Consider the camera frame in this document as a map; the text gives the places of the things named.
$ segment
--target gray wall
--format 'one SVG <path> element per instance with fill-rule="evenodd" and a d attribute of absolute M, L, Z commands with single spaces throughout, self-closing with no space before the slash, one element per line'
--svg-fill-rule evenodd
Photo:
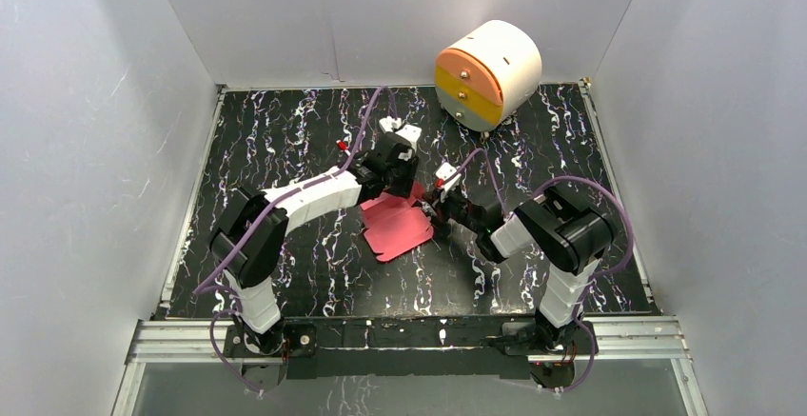
<path fill-rule="evenodd" d="M 108 414 L 215 88 L 167 0 L 0 0 L 3 414 Z"/>
<path fill-rule="evenodd" d="M 630 0 L 170 0 L 232 87 L 433 81 L 434 58 L 490 19 L 526 31 L 543 81 L 593 75 Z"/>
<path fill-rule="evenodd" d="M 633 0 L 594 79 L 714 415 L 804 414 L 807 0 Z"/>

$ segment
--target red cloth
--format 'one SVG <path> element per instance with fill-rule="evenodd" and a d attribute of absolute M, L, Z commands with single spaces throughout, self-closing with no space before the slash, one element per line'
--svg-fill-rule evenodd
<path fill-rule="evenodd" d="M 359 205 L 367 227 L 364 238 L 380 262 L 389 262 L 431 240 L 434 234 L 431 222 L 420 208 L 412 207 L 420 195 L 423 187 L 415 183 L 408 199 L 383 193 Z"/>

